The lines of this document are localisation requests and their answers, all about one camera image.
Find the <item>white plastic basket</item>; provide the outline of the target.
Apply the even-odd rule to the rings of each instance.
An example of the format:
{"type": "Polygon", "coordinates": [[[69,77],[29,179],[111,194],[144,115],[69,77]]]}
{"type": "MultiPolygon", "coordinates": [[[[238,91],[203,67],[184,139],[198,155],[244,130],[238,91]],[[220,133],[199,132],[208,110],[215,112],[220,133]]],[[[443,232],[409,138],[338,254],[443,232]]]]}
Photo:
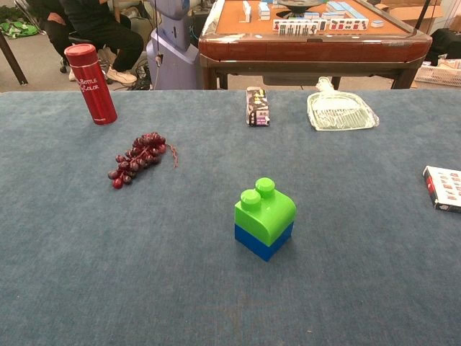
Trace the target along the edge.
{"type": "Polygon", "coordinates": [[[445,63],[440,66],[424,63],[418,69],[414,79],[424,83],[461,87],[461,69],[453,68],[445,63]]]}

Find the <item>black bag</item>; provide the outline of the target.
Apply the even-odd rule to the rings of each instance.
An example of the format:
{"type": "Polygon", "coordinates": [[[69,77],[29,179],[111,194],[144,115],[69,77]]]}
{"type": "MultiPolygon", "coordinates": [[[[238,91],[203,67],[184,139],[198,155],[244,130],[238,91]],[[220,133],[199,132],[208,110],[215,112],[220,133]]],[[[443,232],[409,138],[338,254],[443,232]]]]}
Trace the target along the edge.
{"type": "Polygon", "coordinates": [[[461,59],[461,33],[449,29],[436,30],[432,35],[432,44],[426,55],[426,60],[432,66],[438,65],[439,56],[447,55],[448,59],[461,59]]]}

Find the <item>cardboard box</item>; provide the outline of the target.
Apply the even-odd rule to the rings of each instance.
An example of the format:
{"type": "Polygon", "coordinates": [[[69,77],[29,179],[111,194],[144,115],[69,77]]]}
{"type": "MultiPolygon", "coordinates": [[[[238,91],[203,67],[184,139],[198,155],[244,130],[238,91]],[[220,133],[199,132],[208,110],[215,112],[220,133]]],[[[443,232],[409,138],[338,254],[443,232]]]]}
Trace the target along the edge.
{"type": "MultiPolygon", "coordinates": [[[[426,0],[373,0],[375,7],[389,15],[415,26],[426,0]]],[[[457,11],[460,0],[429,0],[429,6],[421,22],[420,31],[431,34],[446,27],[452,15],[457,11]]]]}

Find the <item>seated person black trousers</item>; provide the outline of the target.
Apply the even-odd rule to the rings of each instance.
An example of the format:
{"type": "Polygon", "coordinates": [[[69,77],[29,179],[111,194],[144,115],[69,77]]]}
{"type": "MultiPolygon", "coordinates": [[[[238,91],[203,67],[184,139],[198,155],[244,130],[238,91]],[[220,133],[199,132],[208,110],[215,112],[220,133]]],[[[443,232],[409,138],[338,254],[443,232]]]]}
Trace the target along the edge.
{"type": "Polygon", "coordinates": [[[59,0],[26,0],[30,13],[38,21],[40,29],[44,30],[55,51],[61,57],[60,72],[66,73],[68,61],[64,50],[71,46],[69,33],[74,28],[69,21],[59,0]]]}

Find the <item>green bag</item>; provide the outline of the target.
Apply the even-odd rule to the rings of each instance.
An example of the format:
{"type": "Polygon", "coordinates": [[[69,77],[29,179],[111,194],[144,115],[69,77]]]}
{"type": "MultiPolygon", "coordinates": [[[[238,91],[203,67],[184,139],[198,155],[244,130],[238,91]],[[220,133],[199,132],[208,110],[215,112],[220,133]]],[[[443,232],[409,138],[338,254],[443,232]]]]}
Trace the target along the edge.
{"type": "Polygon", "coordinates": [[[33,36],[39,33],[36,26],[21,21],[0,23],[0,32],[9,39],[33,36]]]}

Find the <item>black tripod stand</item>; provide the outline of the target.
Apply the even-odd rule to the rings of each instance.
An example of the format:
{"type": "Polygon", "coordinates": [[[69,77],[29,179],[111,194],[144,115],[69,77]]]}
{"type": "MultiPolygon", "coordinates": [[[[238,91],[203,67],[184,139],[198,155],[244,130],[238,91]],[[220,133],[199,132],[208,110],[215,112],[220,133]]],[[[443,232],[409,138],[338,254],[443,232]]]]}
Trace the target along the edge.
{"type": "Polygon", "coordinates": [[[424,20],[424,17],[425,17],[426,11],[427,11],[427,9],[428,9],[428,7],[430,5],[430,2],[431,2],[431,0],[425,0],[424,5],[422,6],[422,9],[421,9],[420,15],[419,15],[419,17],[417,19],[417,22],[416,22],[415,26],[414,26],[416,30],[420,29],[421,23],[424,20]]]}

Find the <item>seated person black jacket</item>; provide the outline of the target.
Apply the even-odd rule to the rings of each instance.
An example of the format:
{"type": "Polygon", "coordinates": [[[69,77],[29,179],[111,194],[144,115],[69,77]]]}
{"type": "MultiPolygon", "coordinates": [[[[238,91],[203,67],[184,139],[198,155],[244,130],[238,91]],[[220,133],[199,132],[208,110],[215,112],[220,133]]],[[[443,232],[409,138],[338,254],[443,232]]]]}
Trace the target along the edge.
{"type": "Polygon", "coordinates": [[[109,10],[107,0],[59,0],[74,29],[85,39],[111,48],[117,55],[107,76],[124,85],[137,77],[130,73],[143,52],[142,37],[130,26],[118,22],[109,10]]]}

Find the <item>printed colour card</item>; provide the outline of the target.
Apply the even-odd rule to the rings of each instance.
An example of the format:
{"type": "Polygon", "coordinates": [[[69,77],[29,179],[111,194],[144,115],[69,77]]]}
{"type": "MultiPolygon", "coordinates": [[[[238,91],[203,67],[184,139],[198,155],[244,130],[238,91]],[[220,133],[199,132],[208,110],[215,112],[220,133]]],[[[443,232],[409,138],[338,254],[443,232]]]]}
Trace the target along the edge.
{"type": "Polygon", "coordinates": [[[461,213],[461,171],[426,166],[423,177],[436,210],[461,213]]]}

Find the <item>green toy brick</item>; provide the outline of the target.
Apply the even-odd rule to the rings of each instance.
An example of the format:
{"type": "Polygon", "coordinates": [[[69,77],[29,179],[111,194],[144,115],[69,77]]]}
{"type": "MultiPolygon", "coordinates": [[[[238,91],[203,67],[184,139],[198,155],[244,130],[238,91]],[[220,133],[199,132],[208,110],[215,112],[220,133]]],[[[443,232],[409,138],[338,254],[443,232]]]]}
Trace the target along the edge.
{"type": "Polygon", "coordinates": [[[275,182],[262,177],[253,189],[244,190],[235,204],[234,223],[264,246],[272,246],[293,225],[296,205],[276,189],[275,182]]]}

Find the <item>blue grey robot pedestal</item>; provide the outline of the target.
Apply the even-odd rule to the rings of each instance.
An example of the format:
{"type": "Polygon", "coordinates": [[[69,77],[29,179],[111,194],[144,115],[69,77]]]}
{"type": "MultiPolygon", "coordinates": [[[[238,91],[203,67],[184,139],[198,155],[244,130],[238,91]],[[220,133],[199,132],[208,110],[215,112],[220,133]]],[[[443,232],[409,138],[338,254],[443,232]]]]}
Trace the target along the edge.
{"type": "Polygon", "coordinates": [[[198,48],[191,44],[190,0],[149,0],[156,15],[146,46],[152,86],[156,90],[201,89],[198,48]]]}

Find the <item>small black white carton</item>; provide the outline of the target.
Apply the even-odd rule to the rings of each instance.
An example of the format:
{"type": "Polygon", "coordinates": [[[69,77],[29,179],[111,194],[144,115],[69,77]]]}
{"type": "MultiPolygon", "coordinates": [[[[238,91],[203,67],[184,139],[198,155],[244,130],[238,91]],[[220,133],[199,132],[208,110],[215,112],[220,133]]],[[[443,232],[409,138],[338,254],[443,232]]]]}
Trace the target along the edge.
{"type": "Polygon", "coordinates": [[[246,89],[246,124],[251,127],[270,125],[269,102],[264,89],[254,86],[246,89]]]}

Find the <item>black table leg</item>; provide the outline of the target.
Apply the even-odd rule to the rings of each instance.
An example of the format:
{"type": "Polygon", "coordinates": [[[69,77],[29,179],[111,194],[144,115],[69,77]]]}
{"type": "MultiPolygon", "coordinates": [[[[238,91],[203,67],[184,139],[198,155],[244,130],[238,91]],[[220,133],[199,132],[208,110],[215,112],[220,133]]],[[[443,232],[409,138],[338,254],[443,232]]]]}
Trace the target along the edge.
{"type": "Polygon", "coordinates": [[[17,62],[17,59],[15,58],[11,48],[9,47],[8,42],[4,38],[4,36],[0,33],[0,49],[2,53],[4,54],[4,57],[6,61],[8,62],[11,70],[13,71],[14,75],[17,78],[17,81],[19,82],[20,85],[27,85],[28,80],[26,79],[26,76],[24,75],[19,63],[17,62]]]}

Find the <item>blue toy brick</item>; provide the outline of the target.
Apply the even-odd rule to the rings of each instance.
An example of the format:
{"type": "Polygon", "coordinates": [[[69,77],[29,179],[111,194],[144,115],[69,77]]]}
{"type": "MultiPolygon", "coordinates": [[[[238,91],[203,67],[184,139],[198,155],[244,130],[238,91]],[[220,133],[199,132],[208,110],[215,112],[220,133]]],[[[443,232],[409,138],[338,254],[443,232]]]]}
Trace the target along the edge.
{"type": "Polygon", "coordinates": [[[259,241],[255,236],[244,230],[238,225],[235,225],[234,236],[237,241],[242,243],[246,248],[251,250],[255,255],[268,262],[270,258],[285,244],[292,236],[292,228],[294,223],[291,223],[282,234],[270,246],[259,241]]]}

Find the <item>brown mahjong table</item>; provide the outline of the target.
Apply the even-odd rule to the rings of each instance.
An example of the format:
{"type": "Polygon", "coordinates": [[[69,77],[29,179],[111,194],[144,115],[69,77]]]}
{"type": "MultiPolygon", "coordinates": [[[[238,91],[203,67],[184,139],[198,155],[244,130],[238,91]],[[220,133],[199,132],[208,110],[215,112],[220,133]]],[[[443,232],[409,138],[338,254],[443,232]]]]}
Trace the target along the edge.
{"type": "Polygon", "coordinates": [[[431,46],[424,32],[391,17],[364,0],[348,3],[383,27],[330,30],[315,35],[278,35],[272,21],[261,21],[258,0],[249,0],[252,21],[244,22],[241,0],[217,0],[199,38],[204,89],[216,89],[218,75],[294,76],[305,84],[312,76],[381,76],[393,89],[411,86],[431,46]]]}

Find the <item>bunch of purple grapes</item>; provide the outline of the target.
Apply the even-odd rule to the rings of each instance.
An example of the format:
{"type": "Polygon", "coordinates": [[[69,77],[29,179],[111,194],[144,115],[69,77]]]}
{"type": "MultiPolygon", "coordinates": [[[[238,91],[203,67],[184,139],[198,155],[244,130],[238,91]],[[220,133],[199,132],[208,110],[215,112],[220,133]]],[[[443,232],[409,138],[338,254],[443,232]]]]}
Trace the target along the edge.
{"type": "Polygon", "coordinates": [[[150,132],[135,138],[131,148],[124,154],[116,155],[117,167],[107,173],[112,187],[119,190],[125,185],[131,185],[141,171],[160,164],[162,156],[168,150],[172,153],[174,167],[177,168],[179,166],[177,149],[162,135],[150,132]]]}

